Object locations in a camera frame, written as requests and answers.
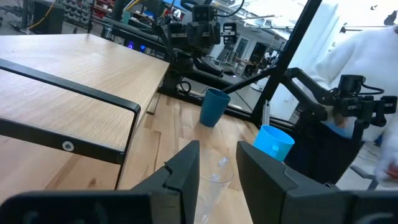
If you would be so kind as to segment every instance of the wooden table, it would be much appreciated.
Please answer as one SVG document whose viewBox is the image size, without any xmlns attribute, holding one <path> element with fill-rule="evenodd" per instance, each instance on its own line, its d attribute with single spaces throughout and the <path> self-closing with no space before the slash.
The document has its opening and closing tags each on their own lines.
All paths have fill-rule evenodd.
<svg viewBox="0 0 398 224">
<path fill-rule="evenodd" d="M 0 58 L 138 103 L 167 62 L 87 34 L 0 37 Z M 0 117 L 124 150 L 134 114 L 0 70 Z M 0 201 L 26 190 L 112 189 L 119 165 L 0 136 Z"/>
<path fill-rule="evenodd" d="M 201 150 L 216 150 L 234 165 L 233 180 L 210 223 L 252 223 L 235 153 L 237 141 L 252 143 L 258 129 L 226 115 L 214 128 L 207 128 L 198 122 L 199 106 L 164 95 L 155 115 L 145 114 L 167 63 L 92 35 L 76 34 L 0 37 L 0 58 L 141 105 L 141 124 L 127 155 L 120 189 L 131 189 L 196 139 Z M 121 149 L 132 119 L 124 110 L 1 70 L 0 102 L 2 117 Z M 28 190 L 112 189 L 118 169 L 118 165 L 0 136 L 0 202 Z"/>
</svg>

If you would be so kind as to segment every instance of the metal bracket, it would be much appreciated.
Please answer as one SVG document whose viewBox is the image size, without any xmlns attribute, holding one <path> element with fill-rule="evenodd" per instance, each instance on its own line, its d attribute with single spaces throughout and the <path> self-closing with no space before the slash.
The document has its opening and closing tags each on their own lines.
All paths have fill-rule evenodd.
<svg viewBox="0 0 398 224">
<path fill-rule="evenodd" d="M 134 118 L 124 151 L 112 149 L 107 146 L 84 141 L 82 139 L 56 133 L 54 131 L 0 118 L 0 135 L 121 165 L 115 185 L 115 189 L 117 189 L 125 164 L 125 158 L 130 148 L 132 136 L 137 125 L 137 119 L 139 117 L 139 113 L 141 112 L 141 107 L 137 103 L 131 102 L 124 98 L 120 98 L 118 96 L 114 96 L 109 93 L 105 93 L 103 91 L 96 90 L 94 88 L 90 88 L 88 86 L 84 86 L 82 84 L 75 83 L 55 75 L 50 75 L 33 68 L 25 67 L 4 59 L 0 59 L 0 69 L 21 75 L 23 77 L 31 78 L 39 82 L 44 82 L 49 85 L 57 86 L 59 88 L 63 88 L 84 96 L 88 96 L 90 98 L 124 108 L 134 113 Z"/>
</svg>

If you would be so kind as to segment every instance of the clear plastic cup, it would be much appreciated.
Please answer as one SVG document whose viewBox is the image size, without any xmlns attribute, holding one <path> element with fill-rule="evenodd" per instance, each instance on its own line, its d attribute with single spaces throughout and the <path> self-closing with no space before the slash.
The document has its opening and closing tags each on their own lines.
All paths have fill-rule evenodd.
<svg viewBox="0 0 398 224">
<path fill-rule="evenodd" d="M 200 149 L 200 181 L 195 224 L 208 223 L 214 206 L 233 178 L 231 161 L 215 150 Z"/>
</svg>

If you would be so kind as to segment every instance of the white wall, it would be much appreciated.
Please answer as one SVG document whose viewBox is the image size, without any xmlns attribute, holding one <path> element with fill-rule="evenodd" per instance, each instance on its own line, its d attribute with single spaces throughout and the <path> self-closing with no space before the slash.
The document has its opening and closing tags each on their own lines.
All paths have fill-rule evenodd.
<svg viewBox="0 0 398 224">
<path fill-rule="evenodd" d="M 326 0 L 321 3 L 315 17 L 308 27 L 289 68 L 298 67 L 308 70 L 314 63 L 328 53 L 336 35 L 339 34 L 344 21 L 340 19 L 336 1 Z M 289 119 L 298 104 L 297 99 L 279 85 L 271 100 L 271 114 L 280 119 Z"/>
</svg>

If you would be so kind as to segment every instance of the person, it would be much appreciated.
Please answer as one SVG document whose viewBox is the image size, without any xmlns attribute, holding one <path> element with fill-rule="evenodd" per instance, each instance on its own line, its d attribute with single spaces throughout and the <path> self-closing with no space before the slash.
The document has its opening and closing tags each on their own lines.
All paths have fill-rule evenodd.
<svg viewBox="0 0 398 224">
<path fill-rule="evenodd" d="M 178 19 L 181 19 L 181 10 L 176 9 L 176 10 L 173 12 L 173 16 L 176 17 L 176 18 L 178 18 Z"/>
<path fill-rule="evenodd" d="M 341 75 L 362 75 L 367 85 L 384 89 L 383 95 L 398 96 L 397 59 L 398 27 L 366 30 L 337 46 L 307 74 L 327 90 L 338 86 Z M 316 101 L 308 89 L 304 92 Z M 351 141 L 355 119 L 330 110 L 328 120 L 319 122 L 306 119 L 304 113 L 298 124 L 313 141 L 298 138 L 285 163 L 322 184 L 336 184 L 361 149 Z M 363 141 L 373 142 L 383 134 L 375 175 L 381 185 L 393 187 L 398 186 L 398 114 L 387 114 L 386 119 L 382 128 L 365 129 Z"/>
</svg>

